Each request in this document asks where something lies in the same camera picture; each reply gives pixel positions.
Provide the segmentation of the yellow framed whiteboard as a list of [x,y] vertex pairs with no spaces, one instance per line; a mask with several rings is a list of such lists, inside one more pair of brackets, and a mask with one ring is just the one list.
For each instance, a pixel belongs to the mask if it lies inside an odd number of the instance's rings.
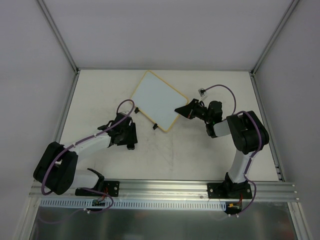
[[150,70],[143,74],[131,99],[138,110],[163,132],[168,132],[178,119],[175,109],[189,103],[185,95]]

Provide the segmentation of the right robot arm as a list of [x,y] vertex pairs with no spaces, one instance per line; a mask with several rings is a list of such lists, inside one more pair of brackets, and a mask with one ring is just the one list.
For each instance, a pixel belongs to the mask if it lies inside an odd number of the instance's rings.
[[208,183],[209,199],[245,199],[253,198],[254,192],[247,174],[253,158],[269,143],[270,137],[254,111],[242,111],[227,116],[223,120],[222,103],[211,101],[205,106],[198,99],[174,110],[187,118],[198,118],[205,123],[206,132],[211,138],[230,135],[236,148],[232,166],[221,183]]

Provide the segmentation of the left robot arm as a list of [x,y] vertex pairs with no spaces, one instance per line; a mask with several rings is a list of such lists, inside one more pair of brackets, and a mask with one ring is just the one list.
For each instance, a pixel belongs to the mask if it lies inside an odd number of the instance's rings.
[[134,150],[138,143],[136,124],[130,116],[120,112],[114,120],[101,125],[92,135],[74,143],[51,142],[37,164],[33,178],[41,183],[43,195],[62,195],[70,188],[77,196],[110,194],[111,184],[98,171],[77,168],[80,161],[111,146],[126,146]]

